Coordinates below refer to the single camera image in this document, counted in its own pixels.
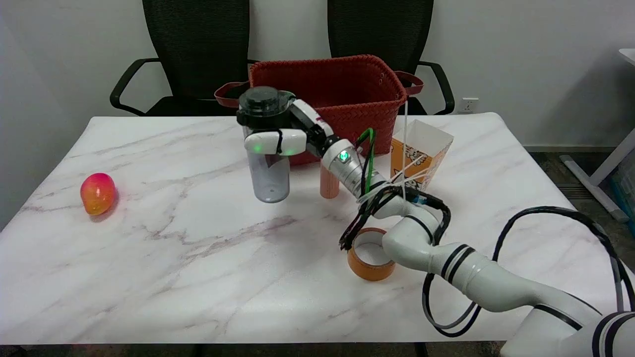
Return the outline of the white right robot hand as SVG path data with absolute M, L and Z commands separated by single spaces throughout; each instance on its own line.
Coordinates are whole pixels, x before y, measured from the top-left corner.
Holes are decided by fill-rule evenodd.
M 248 129 L 244 148 L 259 155 L 294 156 L 309 151 L 322 158 L 341 140 L 320 114 L 307 102 L 295 99 L 274 115 L 250 115 L 238 111 L 238 124 Z

